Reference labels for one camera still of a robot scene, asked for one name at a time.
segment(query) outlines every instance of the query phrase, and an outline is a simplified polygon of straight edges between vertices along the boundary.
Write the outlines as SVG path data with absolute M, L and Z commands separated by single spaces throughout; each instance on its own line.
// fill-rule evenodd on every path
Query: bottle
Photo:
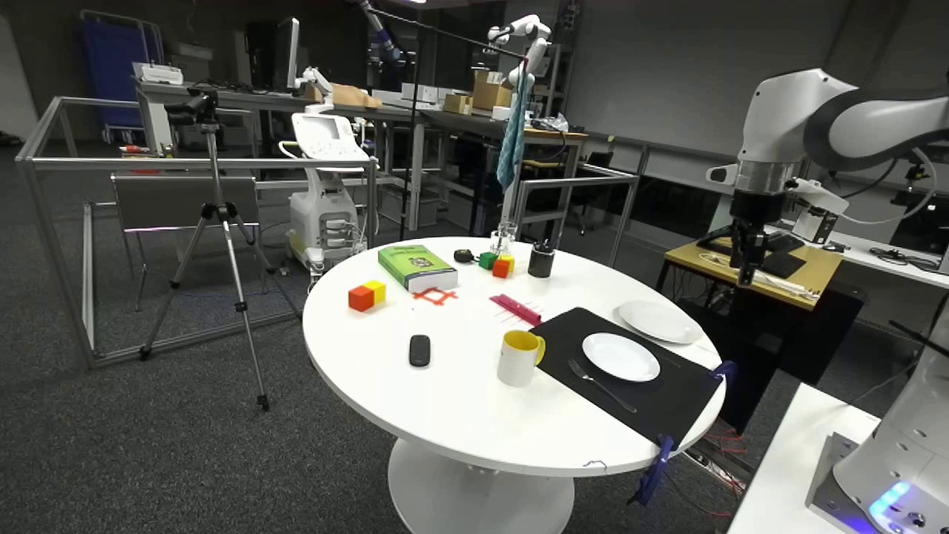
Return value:
M 555 247 L 552 247 L 552 240 L 536 240 L 531 250 L 527 274 L 534 278 L 548 278 L 552 271 L 555 271 Z

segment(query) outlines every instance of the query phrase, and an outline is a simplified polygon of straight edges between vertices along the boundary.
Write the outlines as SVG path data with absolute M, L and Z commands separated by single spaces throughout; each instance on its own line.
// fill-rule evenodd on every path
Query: white cup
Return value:
M 543 363 L 546 342 L 525 330 L 503 333 L 497 379 L 508 387 L 525 387 L 534 367 Z

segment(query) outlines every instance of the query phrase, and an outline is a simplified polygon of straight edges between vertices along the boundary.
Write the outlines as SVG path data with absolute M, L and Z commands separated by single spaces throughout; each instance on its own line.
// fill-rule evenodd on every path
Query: black tray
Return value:
M 654 446 L 663 436 L 680 446 L 715 391 L 715 378 L 708 367 L 700 367 L 637 333 L 601 320 L 588 310 L 570 310 L 534 326 L 534 333 L 546 338 L 546 359 L 540 366 L 546 373 L 591 403 L 607 409 Z M 657 378 L 651 382 L 626 382 L 598 370 L 582 350 L 591 333 L 613 333 L 644 345 L 662 366 Z

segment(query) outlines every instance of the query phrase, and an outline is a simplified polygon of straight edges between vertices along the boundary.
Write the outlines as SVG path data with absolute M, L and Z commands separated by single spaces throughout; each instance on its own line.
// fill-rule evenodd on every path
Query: yellow block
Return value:
M 364 283 L 368 292 L 373 292 L 373 305 L 386 304 L 386 286 L 379 278 Z

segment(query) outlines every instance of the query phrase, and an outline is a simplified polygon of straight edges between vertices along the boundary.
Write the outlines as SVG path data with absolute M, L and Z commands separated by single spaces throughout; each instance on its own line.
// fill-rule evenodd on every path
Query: tripod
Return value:
M 209 158 L 209 178 L 212 178 L 212 201 L 204 201 L 202 210 L 199 210 L 199 222 L 196 222 L 196 231 L 190 234 L 190 244 L 177 261 L 177 271 L 168 283 L 168 293 L 165 301 L 161 304 L 161 311 L 158 311 L 158 320 L 146 338 L 146 345 L 140 348 L 140 359 L 152 359 L 152 345 L 158 338 L 158 330 L 161 324 L 165 320 L 168 310 L 171 310 L 171 301 L 180 289 L 180 278 L 190 267 L 190 259 L 202 240 L 202 231 L 215 222 L 221 228 L 221 237 L 224 237 L 224 250 L 229 250 L 229 264 L 232 264 L 232 283 L 235 283 L 235 293 L 236 293 L 236 316 L 242 320 L 242 335 L 245 335 L 245 348 L 248 348 L 248 359 L 252 359 L 252 370 L 254 370 L 254 379 L 258 379 L 258 406 L 263 412 L 270 412 L 270 399 L 267 399 L 267 387 L 263 387 L 263 373 L 261 373 L 261 366 L 258 366 L 258 348 L 254 348 L 254 335 L 252 335 L 252 324 L 248 324 L 248 316 L 245 316 L 245 293 L 242 293 L 242 283 L 239 283 L 239 267 L 236 267 L 236 253 L 235 253 L 235 228 L 242 234 L 242 240 L 254 250 L 258 261 L 263 264 L 267 277 L 275 274 L 275 267 L 267 261 L 263 250 L 252 240 L 252 234 L 245 231 L 239 215 L 235 204 L 224 201 L 224 194 L 221 194 L 221 178 L 220 178 L 220 160 L 215 160 L 215 132 L 220 132 L 220 117 L 215 117 L 215 96 L 212 92 L 204 92 L 193 102 L 183 103 L 186 112 L 196 117 L 202 133 L 204 133 L 204 142 L 208 142 L 208 158 Z M 298 317 L 293 301 L 287 298 L 287 292 L 282 286 L 275 286 L 275 292 L 284 298 L 287 310 Z

